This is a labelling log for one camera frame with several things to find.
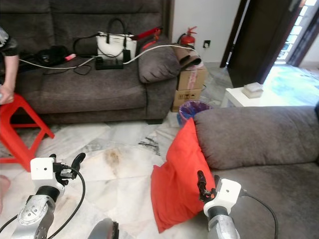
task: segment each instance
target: person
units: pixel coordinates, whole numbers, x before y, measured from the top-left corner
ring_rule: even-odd
[[[0,26],[0,52],[4,56],[5,77],[0,85],[0,105],[13,102],[15,79],[18,72],[19,56],[17,42]],[[10,187],[10,180],[0,175],[0,214],[2,212],[2,198]]]

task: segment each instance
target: sofa armrest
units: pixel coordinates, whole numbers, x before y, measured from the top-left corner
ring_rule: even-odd
[[[167,39],[160,37],[157,43],[147,49],[168,44],[169,41]],[[174,78],[179,72],[180,64],[171,47],[160,47],[151,50],[139,58],[140,81],[144,84]]]

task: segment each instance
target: black device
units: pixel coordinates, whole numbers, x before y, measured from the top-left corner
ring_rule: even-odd
[[[123,69],[123,62],[117,59],[106,60],[101,56],[95,58],[95,70]]]
[[[65,46],[51,46],[35,54],[35,58],[42,66],[55,66],[65,62],[64,57],[70,55]]]

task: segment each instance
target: black bag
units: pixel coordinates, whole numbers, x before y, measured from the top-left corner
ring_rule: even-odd
[[[55,66],[63,63],[68,55],[70,53],[65,46],[51,46],[36,53],[35,58],[42,66]]]

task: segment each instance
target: trash bin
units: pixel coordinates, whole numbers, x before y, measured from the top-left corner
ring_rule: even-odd
[[[193,118],[195,114],[210,110],[213,107],[202,101],[187,101],[179,107],[177,121],[180,127],[183,127],[186,121]]]

